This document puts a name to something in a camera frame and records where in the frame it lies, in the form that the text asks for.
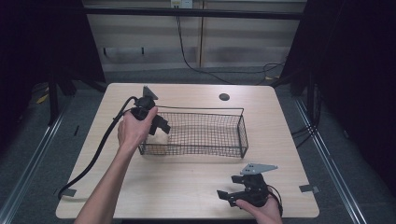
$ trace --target metal basket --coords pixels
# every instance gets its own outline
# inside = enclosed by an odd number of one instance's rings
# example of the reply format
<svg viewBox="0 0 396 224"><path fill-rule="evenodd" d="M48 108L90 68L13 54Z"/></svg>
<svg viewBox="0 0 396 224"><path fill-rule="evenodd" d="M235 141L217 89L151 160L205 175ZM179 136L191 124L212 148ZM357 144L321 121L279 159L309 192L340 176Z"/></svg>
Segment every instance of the metal basket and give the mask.
<svg viewBox="0 0 396 224"><path fill-rule="evenodd" d="M244 158L248 150L248 137L243 117L213 113L159 113L168 120L171 131L167 144L151 144L148 139L139 146L141 155L206 154Z"/></svg>

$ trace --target black metal bar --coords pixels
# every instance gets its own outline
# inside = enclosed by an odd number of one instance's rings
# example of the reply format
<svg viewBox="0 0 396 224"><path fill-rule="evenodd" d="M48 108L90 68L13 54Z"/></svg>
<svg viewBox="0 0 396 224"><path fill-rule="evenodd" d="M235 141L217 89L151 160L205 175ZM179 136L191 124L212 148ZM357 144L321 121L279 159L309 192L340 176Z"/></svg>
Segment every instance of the black metal bar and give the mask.
<svg viewBox="0 0 396 224"><path fill-rule="evenodd" d="M245 18L298 21L303 17L300 12L239 11L217 9L157 8L157 7L36 7L29 10L46 13L77 13L100 15L141 15L141 16L179 16Z"/></svg>

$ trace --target beige object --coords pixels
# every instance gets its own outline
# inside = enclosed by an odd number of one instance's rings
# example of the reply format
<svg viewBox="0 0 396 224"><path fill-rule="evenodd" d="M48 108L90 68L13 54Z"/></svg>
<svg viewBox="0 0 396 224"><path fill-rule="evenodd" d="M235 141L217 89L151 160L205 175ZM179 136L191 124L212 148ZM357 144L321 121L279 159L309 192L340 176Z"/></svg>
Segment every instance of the beige object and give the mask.
<svg viewBox="0 0 396 224"><path fill-rule="evenodd" d="M109 121L126 99L142 94L143 86L114 83L107 87L70 179L85 169ZM245 108L249 148L244 159L208 155L141 156L136 151L122 184L114 218L253 218L243 210L231 208L217 194L218 189L228 192L243 190L244 186L232 183L231 176L239 175L248 163L278 166L263 176L265 182L274 186L282 196L283 217L318 215L314 194L300 191L299 187L309 182L273 88L190 84L148 84L148 87L160 98L156 105ZM230 100L221 101L219 95L222 93L229 94ZM159 110L170 112L173 109L160 107ZM60 200L57 217L75 218L78 215L112 162L118 145L117 129L114 129L96 164L73 186L77 190L76 195L73 198L63 196Z"/></svg>
<svg viewBox="0 0 396 224"><path fill-rule="evenodd" d="M161 129L157 129L154 135L149 134L146 148L148 154L165 155L168 148L169 135Z"/></svg>

